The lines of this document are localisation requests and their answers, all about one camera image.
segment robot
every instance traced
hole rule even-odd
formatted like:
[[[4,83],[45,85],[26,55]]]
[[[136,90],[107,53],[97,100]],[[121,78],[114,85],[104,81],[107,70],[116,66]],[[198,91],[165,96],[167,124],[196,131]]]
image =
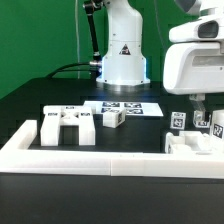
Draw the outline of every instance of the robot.
[[[108,12],[108,52],[102,58],[99,53],[93,13],[103,6]],[[102,66],[97,74],[97,86],[115,91],[136,91],[147,88],[146,59],[141,53],[141,14],[133,9],[128,0],[91,0],[84,3],[93,43],[93,66]]]
[[[172,94],[224,91],[224,1],[175,0],[186,13],[200,15],[170,30],[164,87]]]

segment white foam barrier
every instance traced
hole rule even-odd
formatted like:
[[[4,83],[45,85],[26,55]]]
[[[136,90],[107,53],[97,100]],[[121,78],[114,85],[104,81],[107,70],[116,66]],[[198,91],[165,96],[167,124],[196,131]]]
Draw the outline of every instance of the white foam barrier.
[[[37,121],[26,120],[10,138],[10,140],[3,146],[1,151],[28,149],[36,135]]]

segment green screen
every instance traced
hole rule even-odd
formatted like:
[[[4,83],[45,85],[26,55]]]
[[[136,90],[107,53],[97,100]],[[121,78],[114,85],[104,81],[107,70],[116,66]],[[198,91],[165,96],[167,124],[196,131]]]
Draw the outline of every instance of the green screen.
[[[92,45],[83,3],[78,2],[79,54],[80,61],[86,62],[92,59]],[[173,0],[129,3],[143,16],[142,53],[148,61],[147,76],[152,81],[162,81],[165,52],[171,45],[169,30],[191,17],[181,12]],[[97,11],[94,20],[104,55],[108,43],[106,9]],[[75,0],[1,0],[0,28],[0,98],[32,78],[44,77],[78,60]],[[63,73],[57,77],[77,78],[77,74]]]

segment small white cube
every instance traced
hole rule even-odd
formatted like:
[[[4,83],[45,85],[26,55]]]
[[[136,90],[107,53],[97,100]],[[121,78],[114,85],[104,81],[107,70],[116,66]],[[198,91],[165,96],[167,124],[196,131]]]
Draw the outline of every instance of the small white cube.
[[[110,109],[103,113],[103,126],[116,128],[125,121],[126,109]]]

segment black table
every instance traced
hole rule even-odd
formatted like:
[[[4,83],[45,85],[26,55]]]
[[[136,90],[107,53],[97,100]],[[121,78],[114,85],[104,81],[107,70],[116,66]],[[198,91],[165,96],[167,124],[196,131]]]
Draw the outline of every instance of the black table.
[[[102,127],[95,115],[96,146],[79,147],[61,131],[59,149],[118,152],[164,152],[173,111],[193,108],[188,96],[169,95],[161,83],[135,93],[95,88],[91,80],[33,79],[0,100],[0,144],[26,119],[43,121],[45,105],[82,105],[85,100],[159,103],[164,117],[128,117],[116,129]],[[209,110],[224,108],[221,94],[210,94]],[[39,135],[31,149],[40,148]],[[0,223],[223,223],[224,181],[182,178],[102,177],[69,175],[0,175]]]

